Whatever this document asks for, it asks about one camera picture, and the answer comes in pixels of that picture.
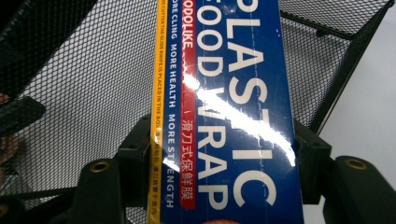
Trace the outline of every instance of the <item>red stripe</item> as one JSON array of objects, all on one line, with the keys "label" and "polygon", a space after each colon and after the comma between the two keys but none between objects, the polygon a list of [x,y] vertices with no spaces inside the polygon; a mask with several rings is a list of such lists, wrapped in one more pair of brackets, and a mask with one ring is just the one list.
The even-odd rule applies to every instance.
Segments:
[{"label": "red stripe", "polygon": [[195,90],[186,80],[195,80],[195,2],[183,0],[181,54],[181,133],[180,133],[180,204],[194,209],[196,200],[195,169]]}]

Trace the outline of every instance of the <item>mesh panel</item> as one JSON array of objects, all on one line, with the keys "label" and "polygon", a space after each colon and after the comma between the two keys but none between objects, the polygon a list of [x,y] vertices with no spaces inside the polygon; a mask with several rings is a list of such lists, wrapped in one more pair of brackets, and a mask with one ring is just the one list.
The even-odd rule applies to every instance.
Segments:
[{"label": "mesh panel", "polygon": [[[0,94],[10,100],[30,96],[47,111],[15,136],[2,138],[1,149],[17,148],[17,154],[1,161],[0,195],[30,194],[25,205],[31,208],[74,187],[86,163],[113,157],[149,112],[157,1],[27,2],[22,10],[32,9],[34,19],[13,23],[0,38]],[[351,46],[367,42],[369,35],[359,30],[385,3],[279,0],[289,15],[281,21],[293,115],[302,124],[311,126],[317,118]],[[319,26],[350,38],[319,37]],[[4,38],[10,41],[1,42]],[[142,208],[127,208],[127,216],[146,223]]]}]

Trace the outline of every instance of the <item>black mesh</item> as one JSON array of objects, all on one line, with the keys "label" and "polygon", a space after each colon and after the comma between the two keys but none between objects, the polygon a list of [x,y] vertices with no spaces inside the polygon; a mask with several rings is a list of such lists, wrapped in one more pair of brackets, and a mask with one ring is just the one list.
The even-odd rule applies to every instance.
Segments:
[{"label": "black mesh", "polygon": [[[320,130],[390,3],[279,0],[293,115],[302,124]],[[2,161],[0,195],[34,207],[75,187],[86,163],[114,156],[150,110],[156,5],[26,1],[0,35],[0,100],[30,96],[46,113],[2,136],[0,156],[17,152]],[[127,216],[147,219],[143,208],[127,208]]]}]

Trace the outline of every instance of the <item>mesh basket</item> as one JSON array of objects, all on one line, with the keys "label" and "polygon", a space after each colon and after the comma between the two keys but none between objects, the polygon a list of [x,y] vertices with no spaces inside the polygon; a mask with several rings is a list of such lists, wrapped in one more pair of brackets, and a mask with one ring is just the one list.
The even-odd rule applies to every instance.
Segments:
[{"label": "mesh basket", "polygon": [[[302,124],[320,131],[391,3],[279,0],[292,109]],[[0,195],[34,207],[75,187],[84,164],[114,156],[150,111],[156,5],[32,0],[20,7],[0,35],[0,99],[30,96],[46,112],[2,136]],[[142,208],[127,215],[146,222]]]}]

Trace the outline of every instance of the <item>person's hand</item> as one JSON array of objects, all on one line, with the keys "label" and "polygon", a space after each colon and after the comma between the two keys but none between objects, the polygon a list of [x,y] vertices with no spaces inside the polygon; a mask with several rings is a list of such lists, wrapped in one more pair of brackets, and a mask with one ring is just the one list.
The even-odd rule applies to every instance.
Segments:
[{"label": "person's hand", "polygon": [[[8,96],[0,93],[0,105],[8,102]],[[18,148],[18,141],[15,136],[2,136],[0,146],[0,165],[14,156]],[[4,169],[0,168],[0,187],[3,185]]]}]

